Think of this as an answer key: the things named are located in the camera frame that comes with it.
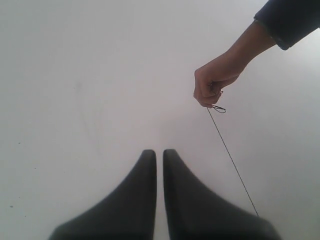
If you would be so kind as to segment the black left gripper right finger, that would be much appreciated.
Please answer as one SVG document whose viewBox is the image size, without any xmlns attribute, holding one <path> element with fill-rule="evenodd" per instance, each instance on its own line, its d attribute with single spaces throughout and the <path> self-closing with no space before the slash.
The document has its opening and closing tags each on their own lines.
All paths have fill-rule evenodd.
<svg viewBox="0 0 320 240">
<path fill-rule="evenodd" d="M 270 222 L 210 190 L 174 149 L 163 152 L 163 188 L 172 240 L 279 239 Z"/>
</svg>

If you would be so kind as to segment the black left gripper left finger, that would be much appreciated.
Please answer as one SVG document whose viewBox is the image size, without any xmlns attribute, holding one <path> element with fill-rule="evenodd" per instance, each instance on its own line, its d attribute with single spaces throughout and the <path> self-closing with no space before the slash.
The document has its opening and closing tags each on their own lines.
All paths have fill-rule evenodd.
<svg viewBox="0 0 320 240">
<path fill-rule="evenodd" d="M 156 205 L 156 153 L 147 149 L 116 189 L 91 209 L 58 226 L 50 239 L 152 240 Z"/>
</svg>

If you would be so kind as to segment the person's hand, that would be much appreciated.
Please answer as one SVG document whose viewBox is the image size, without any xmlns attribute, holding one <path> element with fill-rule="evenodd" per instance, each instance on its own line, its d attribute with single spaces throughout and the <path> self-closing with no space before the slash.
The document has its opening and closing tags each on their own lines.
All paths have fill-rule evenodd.
<svg viewBox="0 0 320 240">
<path fill-rule="evenodd" d="M 193 97 L 206 108 L 212 108 L 223 88 L 234 83 L 246 66 L 255 58 L 249 52 L 228 50 L 194 72 Z"/>
</svg>

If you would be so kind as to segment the dark sleeved forearm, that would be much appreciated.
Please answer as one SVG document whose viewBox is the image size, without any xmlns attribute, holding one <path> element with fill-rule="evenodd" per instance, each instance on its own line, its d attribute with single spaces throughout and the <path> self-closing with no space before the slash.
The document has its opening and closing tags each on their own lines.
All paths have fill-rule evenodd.
<svg viewBox="0 0 320 240">
<path fill-rule="evenodd" d="M 269 0 L 230 47 L 228 55 L 232 62 L 246 66 L 275 45 L 288 50 L 319 27 L 318 0 Z"/>
</svg>

